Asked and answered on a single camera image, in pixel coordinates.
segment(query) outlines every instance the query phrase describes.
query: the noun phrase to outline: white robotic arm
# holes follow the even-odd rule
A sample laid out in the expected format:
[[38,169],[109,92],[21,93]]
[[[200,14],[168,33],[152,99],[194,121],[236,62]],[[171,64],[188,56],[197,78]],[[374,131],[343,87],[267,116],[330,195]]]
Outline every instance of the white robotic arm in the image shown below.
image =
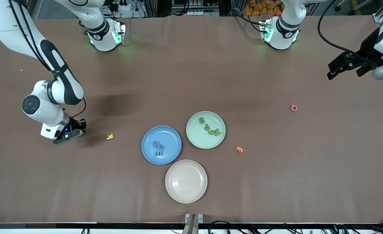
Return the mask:
[[361,44],[354,54],[343,52],[328,64],[328,79],[334,79],[344,71],[356,69],[360,77],[373,70],[373,77],[383,80],[383,22]]
[[123,43],[125,25],[105,19],[100,12],[104,0],[55,0],[75,14],[86,30],[96,49],[110,51]]
[[260,22],[261,38],[275,49],[287,49],[297,39],[301,22],[307,14],[304,3],[321,3],[327,0],[282,0],[282,15]]
[[13,51],[39,59],[55,77],[38,81],[21,103],[28,117],[43,123],[41,135],[57,144],[82,135],[84,120],[78,123],[58,104],[78,104],[84,96],[83,87],[57,48],[38,31],[22,4],[0,0],[0,41]]

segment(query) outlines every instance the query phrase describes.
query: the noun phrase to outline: white plate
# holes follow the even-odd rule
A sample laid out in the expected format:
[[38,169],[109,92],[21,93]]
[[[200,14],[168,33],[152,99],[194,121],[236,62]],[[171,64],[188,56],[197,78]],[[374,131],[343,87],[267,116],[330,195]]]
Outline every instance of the white plate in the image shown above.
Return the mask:
[[207,188],[204,168],[193,160],[174,163],[166,175],[166,189],[170,197],[180,203],[199,200]]

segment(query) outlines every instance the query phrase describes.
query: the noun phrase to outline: metal bracket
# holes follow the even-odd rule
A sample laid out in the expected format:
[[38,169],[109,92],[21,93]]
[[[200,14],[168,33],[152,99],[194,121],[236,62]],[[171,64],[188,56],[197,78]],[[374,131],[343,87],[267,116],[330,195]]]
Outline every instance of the metal bracket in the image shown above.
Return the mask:
[[[198,223],[202,224],[203,223],[203,214],[196,214],[196,215],[198,215]],[[190,214],[186,214],[184,222],[187,223],[187,220],[188,220],[189,217],[190,217]]]
[[203,223],[203,214],[186,214],[185,220],[182,234],[198,234],[198,224]]

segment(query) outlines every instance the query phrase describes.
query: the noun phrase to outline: table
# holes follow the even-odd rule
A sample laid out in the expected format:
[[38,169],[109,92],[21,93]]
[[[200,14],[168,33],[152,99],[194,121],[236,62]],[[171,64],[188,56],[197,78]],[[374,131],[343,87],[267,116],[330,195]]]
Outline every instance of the table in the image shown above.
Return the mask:
[[[60,146],[40,136],[20,102],[51,77],[0,45],[0,222],[184,222],[185,213],[206,222],[379,222],[383,81],[353,71],[328,81],[341,51],[319,38],[317,21],[306,17],[298,41],[279,51],[241,19],[132,19],[125,45],[111,52],[94,49],[77,20],[35,21],[83,84],[87,134]],[[325,17],[322,32],[357,50],[376,26],[370,16]],[[211,150],[185,134],[207,110],[227,127]],[[179,132],[176,161],[205,168],[199,201],[170,198],[171,164],[142,156],[142,137],[158,125]]]

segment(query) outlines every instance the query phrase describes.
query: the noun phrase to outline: green led light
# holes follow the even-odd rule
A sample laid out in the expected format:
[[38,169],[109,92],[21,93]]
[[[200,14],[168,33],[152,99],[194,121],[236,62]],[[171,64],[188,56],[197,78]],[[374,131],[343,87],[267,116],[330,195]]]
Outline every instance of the green led light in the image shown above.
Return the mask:
[[89,36],[89,39],[90,39],[90,43],[93,45],[93,40],[92,40],[92,38],[90,37],[90,34],[89,34],[89,33],[87,33],[87,35]]
[[294,36],[294,39],[292,40],[292,42],[294,42],[297,39],[298,32],[300,32],[300,31],[297,30],[297,32],[295,33],[295,36]]
[[118,33],[112,33],[112,36],[114,36],[115,42],[120,43],[121,42],[121,36]]
[[271,31],[269,31],[269,32],[265,35],[265,41],[267,41],[267,42],[270,41],[273,33],[274,33],[274,30],[271,29]]

